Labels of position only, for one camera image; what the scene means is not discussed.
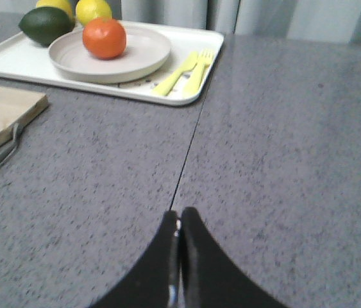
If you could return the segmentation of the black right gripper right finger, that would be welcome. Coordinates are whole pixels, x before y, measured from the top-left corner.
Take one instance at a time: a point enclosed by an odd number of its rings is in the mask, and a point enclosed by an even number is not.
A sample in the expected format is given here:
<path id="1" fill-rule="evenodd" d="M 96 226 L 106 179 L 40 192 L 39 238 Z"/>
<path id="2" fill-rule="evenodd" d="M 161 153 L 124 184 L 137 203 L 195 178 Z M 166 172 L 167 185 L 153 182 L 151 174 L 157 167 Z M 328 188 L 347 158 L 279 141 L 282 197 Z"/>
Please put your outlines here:
<path id="1" fill-rule="evenodd" d="M 284 307 L 233 263 L 194 207 L 181 214 L 181 270 L 186 307 Z"/>

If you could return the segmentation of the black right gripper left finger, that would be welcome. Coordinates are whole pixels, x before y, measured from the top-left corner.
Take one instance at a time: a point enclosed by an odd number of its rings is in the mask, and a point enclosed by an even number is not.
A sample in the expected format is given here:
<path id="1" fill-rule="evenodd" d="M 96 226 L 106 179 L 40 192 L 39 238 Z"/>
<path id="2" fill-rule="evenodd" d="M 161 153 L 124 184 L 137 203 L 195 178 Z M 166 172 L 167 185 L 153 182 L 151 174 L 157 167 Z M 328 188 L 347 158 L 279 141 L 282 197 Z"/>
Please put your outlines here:
<path id="1" fill-rule="evenodd" d="M 135 265 L 91 307 L 177 307 L 179 245 L 180 220 L 175 211 L 168 210 Z"/>

